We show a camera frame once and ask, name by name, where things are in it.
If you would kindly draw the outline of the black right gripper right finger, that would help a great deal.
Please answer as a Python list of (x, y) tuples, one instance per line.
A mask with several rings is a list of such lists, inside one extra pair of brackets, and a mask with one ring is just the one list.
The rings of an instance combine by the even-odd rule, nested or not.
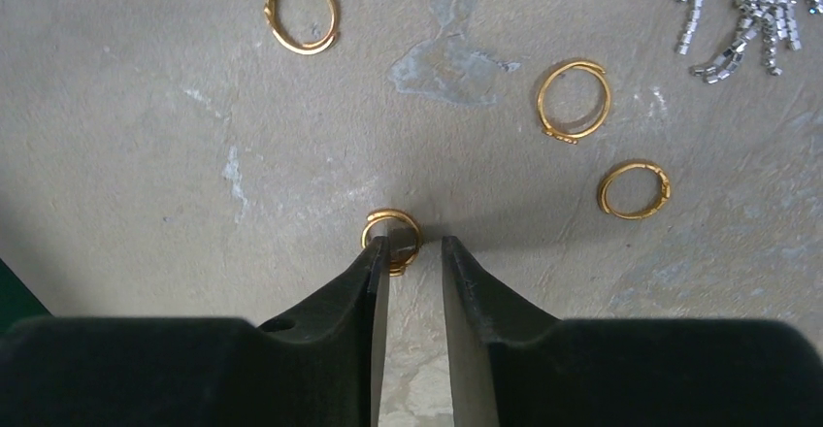
[(442, 240), (458, 426), (818, 426), (822, 360), (763, 319), (560, 319)]

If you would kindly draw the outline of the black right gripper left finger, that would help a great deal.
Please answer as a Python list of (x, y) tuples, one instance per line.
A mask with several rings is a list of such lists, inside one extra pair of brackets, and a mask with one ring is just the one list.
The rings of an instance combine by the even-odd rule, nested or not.
[(5, 426), (374, 426), (389, 242), (253, 325), (229, 317), (41, 317), (1, 339)]

